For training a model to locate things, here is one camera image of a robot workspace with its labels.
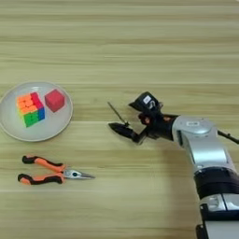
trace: robotic arm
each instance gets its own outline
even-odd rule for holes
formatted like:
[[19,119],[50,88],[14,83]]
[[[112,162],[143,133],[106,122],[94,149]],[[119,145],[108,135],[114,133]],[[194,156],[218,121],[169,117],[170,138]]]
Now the robotic arm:
[[149,92],[142,93],[130,106],[140,112],[146,125],[140,133],[130,128],[113,105],[123,123],[109,123],[116,133],[141,144],[146,137],[177,142],[190,156],[194,181],[200,198],[202,225],[196,227],[198,239],[239,238],[239,176],[229,152],[218,140],[224,136],[236,144],[239,140],[218,131],[204,118],[163,114],[162,103]]

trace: white plate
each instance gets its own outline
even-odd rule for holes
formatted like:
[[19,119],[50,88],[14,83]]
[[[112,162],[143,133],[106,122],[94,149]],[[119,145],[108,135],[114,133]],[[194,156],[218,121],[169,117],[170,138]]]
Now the white plate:
[[[65,96],[64,107],[53,113],[45,104],[44,96],[57,89]],[[16,97],[36,91],[41,99],[46,118],[26,128],[20,119],[16,107]],[[48,82],[31,82],[21,84],[10,90],[0,103],[0,124],[3,130],[14,138],[23,141],[42,141],[59,134],[70,122],[73,106],[65,90]]]

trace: red cube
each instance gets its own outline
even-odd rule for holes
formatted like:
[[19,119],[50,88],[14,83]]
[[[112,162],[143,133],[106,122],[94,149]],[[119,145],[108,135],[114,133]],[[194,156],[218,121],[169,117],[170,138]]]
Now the red cube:
[[57,90],[53,90],[45,95],[45,101],[49,109],[56,112],[64,106],[64,95]]

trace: pliers jaw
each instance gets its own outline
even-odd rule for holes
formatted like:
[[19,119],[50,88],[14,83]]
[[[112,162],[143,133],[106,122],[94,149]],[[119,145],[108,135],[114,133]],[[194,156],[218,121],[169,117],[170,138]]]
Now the pliers jaw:
[[69,179],[90,179],[95,178],[94,176],[82,173],[73,169],[66,169],[63,171],[63,177]]

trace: pliers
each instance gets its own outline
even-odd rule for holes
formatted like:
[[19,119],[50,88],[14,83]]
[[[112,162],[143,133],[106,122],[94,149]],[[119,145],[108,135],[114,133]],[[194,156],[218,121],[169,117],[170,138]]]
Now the pliers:
[[52,174],[52,175],[34,176],[34,177],[28,176],[25,174],[20,174],[18,176],[18,180],[23,184],[39,185],[39,184],[45,184],[45,183],[51,183],[51,182],[62,184],[64,183],[65,178],[73,178],[73,179],[94,178],[94,176],[90,176],[88,174],[81,173],[76,170],[67,169],[66,165],[64,165],[63,163],[50,162],[38,156],[23,156],[22,162],[25,164],[36,163],[55,172],[55,174]]

